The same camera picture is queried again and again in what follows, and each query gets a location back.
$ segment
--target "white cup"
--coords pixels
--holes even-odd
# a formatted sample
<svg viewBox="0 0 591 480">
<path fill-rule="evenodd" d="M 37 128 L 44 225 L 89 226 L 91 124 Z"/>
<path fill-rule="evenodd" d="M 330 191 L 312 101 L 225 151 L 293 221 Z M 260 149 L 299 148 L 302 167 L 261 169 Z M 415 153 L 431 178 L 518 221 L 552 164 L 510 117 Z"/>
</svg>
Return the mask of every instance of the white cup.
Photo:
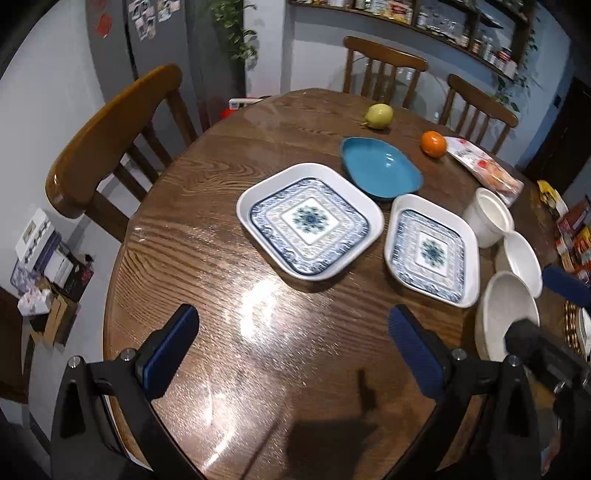
<svg viewBox="0 0 591 480">
<path fill-rule="evenodd" d="M 503 201 L 487 189 L 477 189 L 462 218 L 474 230 L 480 248 L 491 247 L 515 228 Z"/>
</svg>

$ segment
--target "yellow pear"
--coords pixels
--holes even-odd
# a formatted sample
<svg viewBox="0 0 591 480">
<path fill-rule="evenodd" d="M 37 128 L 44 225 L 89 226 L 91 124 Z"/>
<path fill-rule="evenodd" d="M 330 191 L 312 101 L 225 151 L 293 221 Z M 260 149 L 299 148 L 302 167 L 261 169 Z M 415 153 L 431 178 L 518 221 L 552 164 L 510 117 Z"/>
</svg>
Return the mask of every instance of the yellow pear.
<svg viewBox="0 0 591 480">
<path fill-rule="evenodd" d="M 376 103 L 369 107 L 365 114 L 366 125 L 376 130 L 382 130 L 392 123 L 394 110 L 385 103 Z"/>
</svg>

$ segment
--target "wooden chair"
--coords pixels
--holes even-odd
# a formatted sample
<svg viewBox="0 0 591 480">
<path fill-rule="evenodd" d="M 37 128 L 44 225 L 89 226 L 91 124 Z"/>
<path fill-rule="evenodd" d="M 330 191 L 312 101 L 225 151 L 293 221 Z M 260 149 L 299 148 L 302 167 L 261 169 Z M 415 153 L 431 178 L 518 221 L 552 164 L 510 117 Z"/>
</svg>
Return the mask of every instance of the wooden chair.
<svg viewBox="0 0 591 480">
<path fill-rule="evenodd" d="M 470 137 L 474 133 L 474 129 L 476 128 L 476 124 L 478 123 L 478 117 L 480 116 L 480 112 L 484 112 L 486 115 L 482 127 L 480 129 L 480 133 L 478 137 L 476 137 L 476 145 L 480 145 L 486 130 L 488 129 L 488 124 L 492 119 L 500 120 L 505 124 L 505 128 L 499 135 L 499 138 L 496 140 L 495 146 L 492 147 L 491 153 L 496 155 L 501 145 L 505 141 L 506 136 L 509 134 L 511 128 L 515 128 L 517 126 L 517 117 L 507 110 L 504 106 L 500 103 L 495 102 L 489 95 L 485 94 L 484 92 L 480 91 L 474 85 L 471 85 L 467 81 L 461 79 L 459 76 L 451 74 L 447 77 L 447 84 L 449 85 L 449 93 L 447 94 L 447 99 L 445 102 L 445 106 L 443 107 L 443 112 L 441 113 L 441 118 L 439 119 L 440 125 L 446 125 L 447 121 L 449 120 L 450 113 L 452 112 L 452 104 L 453 99 L 456 96 L 456 93 L 459 93 L 460 96 L 466 101 L 466 105 L 464 106 L 464 110 L 462 111 L 462 115 L 456 125 L 456 134 L 460 135 L 464 123 L 466 122 L 466 117 L 468 116 L 468 110 L 470 106 L 474 106 L 476 111 L 474 112 L 474 116 L 468 126 L 468 130 L 466 131 L 466 135 L 463 137 L 466 140 L 470 140 Z"/>
<path fill-rule="evenodd" d="M 69 218 L 85 213 L 117 240 L 124 241 L 129 219 L 96 188 L 113 173 L 143 201 L 146 191 L 120 163 L 127 153 L 152 183 L 158 179 L 154 167 L 134 144 L 139 134 L 166 167 L 172 163 L 151 123 L 163 100 L 168 103 L 185 144 L 189 146 L 197 140 L 187 106 L 178 92 L 181 80 L 182 73 L 176 65 L 158 67 L 88 120 L 57 157 L 47 176 L 47 198 L 58 212 Z"/>
<path fill-rule="evenodd" d="M 372 66 L 374 60 L 380 62 L 378 67 L 378 78 L 376 79 L 374 92 L 371 99 L 376 102 L 382 98 L 382 89 L 386 88 L 383 102 L 389 104 L 392 101 L 394 90 L 396 88 L 396 72 L 399 68 L 414 69 L 413 78 L 408 87 L 408 92 L 404 101 L 403 108 L 408 108 L 413 99 L 414 91 L 417 88 L 418 78 L 421 72 L 426 72 L 428 63 L 421 57 L 416 57 L 410 53 L 405 53 L 395 48 L 387 47 L 376 42 L 364 40 L 357 37 L 345 37 L 343 40 L 345 47 L 349 49 L 347 53 L 347 63 L 345 66 L 345 84 L 343 85 L 343 92 L 349 93 L 351 90 L 351 74 L 353 70 L 353 53 L 358 51 L 368 58 L 368 64 L 365 68 L 365 75 L 363 77 L 363 85 L 361 86 L 361 96 L 369 97 L 371 90 Z M 386 64 L 391 65 L 392 69 L 389 78 L 385 81 L 385 67 Z"/>
</svg>

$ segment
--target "orange fruit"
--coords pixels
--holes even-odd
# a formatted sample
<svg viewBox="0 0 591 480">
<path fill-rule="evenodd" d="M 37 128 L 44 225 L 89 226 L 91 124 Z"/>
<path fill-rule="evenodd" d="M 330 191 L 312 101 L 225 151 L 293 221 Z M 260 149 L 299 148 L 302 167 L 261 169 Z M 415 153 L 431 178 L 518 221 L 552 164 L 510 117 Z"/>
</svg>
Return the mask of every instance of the orange fruit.
<svg viewBox="0 0 591 480">
<path fill-rule="evenodd" d="M 421 137 L 421 149 L 429 157 L 439 158 L 447 151 L 447 142 L 442 134 L 434 131 L 425 132 Z"/>
</svg>

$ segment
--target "refrigerator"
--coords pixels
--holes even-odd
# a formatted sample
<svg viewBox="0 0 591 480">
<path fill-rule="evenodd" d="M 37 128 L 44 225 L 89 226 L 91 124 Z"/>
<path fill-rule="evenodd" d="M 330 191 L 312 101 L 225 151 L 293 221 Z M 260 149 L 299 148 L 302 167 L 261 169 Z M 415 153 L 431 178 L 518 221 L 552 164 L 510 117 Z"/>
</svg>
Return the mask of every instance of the refrigerator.
<svg viewBox="0 0 591 480">
<path fill-rule="evenodd" d="M 105 102 L 166 63 L 183 72 L 179 91 L 198 134 L 220 118 L 230 98 L 244 96 L 243 64 L 225 53 L 208 3 L 86 0 L 90 52 Z M 165 102 L 152 122 L 173 158 L 185 149 Z M 163 167 L 141 136 L 135 143 L 156 168 Z"/>
</svg>

